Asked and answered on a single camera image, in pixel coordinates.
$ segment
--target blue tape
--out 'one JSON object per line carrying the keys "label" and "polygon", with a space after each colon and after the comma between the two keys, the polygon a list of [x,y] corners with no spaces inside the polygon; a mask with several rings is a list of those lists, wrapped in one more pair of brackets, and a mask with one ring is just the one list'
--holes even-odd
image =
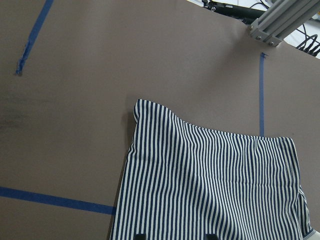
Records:
{"label": "blue tape", "polygon": [[26,60],[28,59],[29,53],[37,39],[38,33],[46,19],[46,16],[51,8],[52,3],[54,2],[54,0],[46,0],[43,8],[38,16],[38,18],[35,21],[35,24],[33,25],[32,31],[30,32],[28,41],[25,45],[23,54],[21,56],[21,58],[18,61],[17,67],[16,67],[16,71],[15,73],[20,75],[22,73],[22,69],[24,68],[24,65],[26,63]]}
{"label": "blue tape", "polygon": [[107,206],[98,203],[92,203],[87,201],[73,200],[69,198],[63,198],[58,196],[45,195],[40,193],[34,193],[29,191],[16,190],[7,187],[0,186],[0,197],[6,197],[11,199],[25,200],[40,204],[48,204],[54,206],[60,206],[71,209],[79,209],[84,211],[90,211],[100,214],[115,215],[116,208],[113,206]]}
{"label": "blue tape", "polygon": [[259,128],[260,136],[265,136],[264,64],[267,54],[260,54],[259,65]]}

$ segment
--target painter's tape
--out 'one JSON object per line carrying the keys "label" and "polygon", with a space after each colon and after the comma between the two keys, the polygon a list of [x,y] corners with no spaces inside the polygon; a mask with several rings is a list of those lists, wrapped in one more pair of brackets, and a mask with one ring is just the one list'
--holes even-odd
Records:
{"label": "painter's tape", "polygon": [[34,43],[36,42],[38,33],[46,19],[46,16],[51,8],[52,3],[54,2],[54,0],[46,0],[43,8],[38,16],[38,18],[35,21],[35,24],[33,25],[32,31],[30,32],[28,41],[25,45],[23,54],[21,56],[21,58],[18,61],[17,67],[16,67],[16,71],[15,73],[20,75],[22,73],[22,69],[24,68],[24,65],[26,63],[26,60],[28,59],[29,53],[31,52],[31,49],[34,45]]}
{"label": "painter's tape", "polygon": [[71,209],[79,209],[84,211],[90,211],[100,214],[115,215],[116,208],[113,206],[107,206],[98,203],[92,203],[87,201],[73,200],[69,198],[63,198],[58,196],[45,195],[40,193],[34,193],[29,191],[16,190],[7,187],[0,186],[0,197],[6,197],[11,199],[25,200],[40,204],[48,204],[54,206],[60,206]]}
{"label": "painter's tape", "polygon": [[264,64],[265,53],[260,54],[260,65],[259,65],[259,128],[260,136],[265,136],[265,100],[264,100]]}

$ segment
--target cloth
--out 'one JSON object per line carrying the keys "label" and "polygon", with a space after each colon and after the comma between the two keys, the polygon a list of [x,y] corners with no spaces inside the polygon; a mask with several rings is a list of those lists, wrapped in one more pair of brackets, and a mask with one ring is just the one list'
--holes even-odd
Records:
{"label": "cloth", "polygon": [[139,99],[112,240],[302,240],[310,226],[294,142],[222,132]]}

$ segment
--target striped fabric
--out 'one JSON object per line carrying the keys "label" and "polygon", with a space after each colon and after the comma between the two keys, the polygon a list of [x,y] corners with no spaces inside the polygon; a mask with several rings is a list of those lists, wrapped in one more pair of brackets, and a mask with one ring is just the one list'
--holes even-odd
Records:
{"label": "striped fabric", "polygon": [[112,240],[302,240],[310,227],[290,138],[192,125],[139,99]]}

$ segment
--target brown surface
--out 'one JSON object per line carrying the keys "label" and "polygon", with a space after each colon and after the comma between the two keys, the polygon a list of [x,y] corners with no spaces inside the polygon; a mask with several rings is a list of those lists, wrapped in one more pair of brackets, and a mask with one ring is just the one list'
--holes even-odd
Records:
{"label": "brown surface", "polygon": [[[320,229],[319,60],[251,39],[241,22],[185,0],[55,0],[23,75],[14,76],[43,2],[0,3],[0,186],[114,205],[138,98],[198,126],[258,135],[265,52],[265,135],[294,139]],[[7,198],[0,208],[0,239],[34,231],[38,239],[105,239],[110,223]],[[90,237],[86,224],[95,226]]]}

